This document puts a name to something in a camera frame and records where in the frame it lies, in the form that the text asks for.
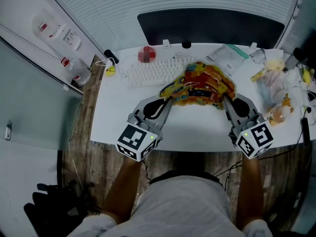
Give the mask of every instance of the door handle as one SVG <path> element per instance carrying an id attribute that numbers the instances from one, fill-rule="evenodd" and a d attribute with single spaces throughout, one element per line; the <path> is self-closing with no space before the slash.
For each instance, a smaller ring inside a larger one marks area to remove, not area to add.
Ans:
<path id="1" fill-rule="evenodd" d="M 6 125 L 6 130 L 5 130 L 5 139 L 6 140 L 11 140 L 11 131 L 12 131 L 12 122 L 9 119 L 8 124 Z"/>

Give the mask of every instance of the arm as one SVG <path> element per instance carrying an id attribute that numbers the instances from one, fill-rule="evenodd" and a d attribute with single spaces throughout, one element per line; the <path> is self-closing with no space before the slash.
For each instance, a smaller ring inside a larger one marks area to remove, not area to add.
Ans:
<path id="1" fill-rule="evenodd" d="M 237 227 L 242 230 L 248 223 L 263 217 L 263 187 L 259 159 L 242 156 L 241 182 L 237 204 Z"/>
<path id="2" fill-rule="evenodd" d="M 141 164 L 124 157 L 118 176 L 105 198 L 102 212 L 114 218 L 117 224 L 127 221 L 130 217 L 136 198 Z"/>

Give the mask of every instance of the colorful cloth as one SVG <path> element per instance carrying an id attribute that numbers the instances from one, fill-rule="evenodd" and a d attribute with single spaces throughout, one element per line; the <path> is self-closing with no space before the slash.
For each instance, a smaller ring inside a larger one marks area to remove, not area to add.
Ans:
<path id="1" fill-rule="evenodd" d="M 173 97 L 175 105 L 213 105 L 223 109 L 224 94 L 236 98 L 236 85 L 215 65 L 194 62 L 186 65 L 184 73 L 166 85 L 160 97 Z"/>

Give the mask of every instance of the desk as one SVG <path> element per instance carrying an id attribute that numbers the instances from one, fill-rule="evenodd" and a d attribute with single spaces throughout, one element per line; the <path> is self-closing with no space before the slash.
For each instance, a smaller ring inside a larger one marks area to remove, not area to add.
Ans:
<path id="1" fill-rule="evenodd" d="M 184 52 L 196 57 L 197 60 L 208 63 L 205 59 L 206 55 L 220 46 L 221 44 L 192 44 L 190 49 L 184 49 L 180 44 L 173 44 L 169 49 L 156 46 L 156 59 L 171 59 L 176 52 Z M 248 54 L 253 52 L 248 47 L 239 46 L 239 48 Z M 130 48 L 115 52 L 120 60 L 118 68 L 122 72 L 127 72 L 130 64 L 137 63 L 139 49 Z M 262 67 L 256 65 L 251 59 L 247 59 L 232 76 L 232 80 L 237 85 L 237 92 L 251 99 L 260 112 L 262 112 L 263 106 L 250 77 L 260 71 Z M 156 95 L 161 88 L 162 86 L 129 88 L 127 87 L 127 75 L 115 75 L 115 78 L 103 77 L 90 139 L 115 144 L 126 127 L 128 114 L 133 112 L 141 100 Z M 300 108 L 295 108 L 290 119 L 272 128 L 275 139 L 273 147 L 296 144 L 301 133 L 301 116 Z M 225 112 L 213 106 L 173 106 L 162 129 L 164 139 L 157 149 L 185 152 L 239 151 L 239 148 L 233 147 L 228 137 L 231 127 Z M 311 139 L 315 138 L 316 128 L 311 129 Z"/>

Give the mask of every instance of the glass door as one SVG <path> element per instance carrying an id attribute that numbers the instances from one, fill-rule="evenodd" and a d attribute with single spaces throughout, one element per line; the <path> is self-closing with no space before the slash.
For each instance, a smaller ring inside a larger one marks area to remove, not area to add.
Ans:
<path id="1" fill-rule="evenodd" d="M 81 100 L 82 93 L 0 38 L 0 139 L 65 150 Z"/>

